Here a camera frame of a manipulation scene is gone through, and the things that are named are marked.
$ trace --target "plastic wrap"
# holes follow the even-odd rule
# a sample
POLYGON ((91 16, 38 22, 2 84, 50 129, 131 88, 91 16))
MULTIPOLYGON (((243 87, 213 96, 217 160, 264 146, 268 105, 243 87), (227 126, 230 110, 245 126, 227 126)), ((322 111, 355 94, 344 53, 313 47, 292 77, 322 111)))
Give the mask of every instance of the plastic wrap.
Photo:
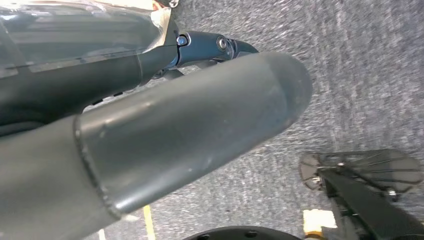
POLYGON ((163 46, 170 14, 151 0, 2 0, 0 78, 146 53, 163 46))

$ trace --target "yellow line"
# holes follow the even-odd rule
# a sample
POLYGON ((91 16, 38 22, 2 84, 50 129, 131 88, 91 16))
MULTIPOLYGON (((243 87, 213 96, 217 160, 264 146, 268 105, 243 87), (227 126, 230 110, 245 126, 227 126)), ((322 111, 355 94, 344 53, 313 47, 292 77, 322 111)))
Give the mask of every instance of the yellow line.
POLYGON ((105 230, 100 229, 100 230, 97 232, 97 234, 98 234, 98 239, 99 239, 99 240, 106 240, 105 230))
POLYGON ((143 207, 144 221, 146 223, 147 239, 156 240, 155 230, 153 229, 152 212, 150 211, 150 205, 143 207))

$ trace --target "gray carpet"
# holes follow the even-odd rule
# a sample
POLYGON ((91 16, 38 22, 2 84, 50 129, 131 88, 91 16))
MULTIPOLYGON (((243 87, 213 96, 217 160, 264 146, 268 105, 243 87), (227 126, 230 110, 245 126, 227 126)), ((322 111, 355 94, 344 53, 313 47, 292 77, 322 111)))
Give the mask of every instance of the gray carpet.
MULTIPOLYGON (((422 0, 180 0, 180 28, 288 52, 309 69, 314 95, 286 132, 153 203, 156 239, 230 225, 301 237, 302 210, 329 209, 322 194, 301 184, 304 151, 395 148, 424 163, 423 13, 422 0)), ((400 203, 420 219, 423 189, 400 203)), ((142 220, 117 223, 105 235, 147 239, 142 220)))

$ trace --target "bolt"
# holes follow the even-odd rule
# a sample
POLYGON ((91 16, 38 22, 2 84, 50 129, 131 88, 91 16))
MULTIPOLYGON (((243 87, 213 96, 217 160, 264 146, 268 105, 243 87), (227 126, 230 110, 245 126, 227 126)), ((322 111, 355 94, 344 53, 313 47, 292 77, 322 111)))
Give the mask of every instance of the bolt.
POLYGON ((225 52, 227 49, 227 40, 223 38, 222 36, 218 37, 218 40, 216 41, 216 45, 218 46, 218 49, 222 52, 225 52))
POLYGON ((173 8, 176 8, 177 6, 178 6, 178 2, 179 2, 179 0, 171 0, 170 2, 169 2, 169 6, 173 9, 173 8))
POLYGON ((176 44, 178 46, 185 46, 188 43, 189 43, 189 40, 187 40, 187 37, 186 36, 181 35, 181 36, 179 36, 179 37, 176 38, 176 44))
POLYGON ((316 185, 320 185, 321 184, 321 177, 316 176, 316 177, 312 178, 312 182, 316 185))
POLYGON ((393 188, 389 187, 387 189, 387 194, 393 202, 397 202, 399 200, 399 195, 393 188))

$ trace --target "yellow floor marking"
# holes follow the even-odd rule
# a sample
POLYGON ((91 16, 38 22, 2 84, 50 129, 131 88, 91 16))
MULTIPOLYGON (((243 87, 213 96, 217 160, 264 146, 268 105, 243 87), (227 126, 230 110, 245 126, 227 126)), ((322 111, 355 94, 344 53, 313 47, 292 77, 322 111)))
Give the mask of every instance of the yellow floor marking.
POLYGON ((336 220, 332 211, 326 210, 303 210, 303 231, 305 234, 318 234, 322 233, 322 227, 337 228, 336 220))
POLYGON ((106 236, 105 236, 105 230, 104 229, 100 229, 98 232, 98 240, 106 240, 106 236))
POLYGON ((143 212, 144 212, 144 221, 146 224, 147 239, 156 240, 155 229, 153 228, 152 212, 150 211, 150 205, 143 207, 143 212))

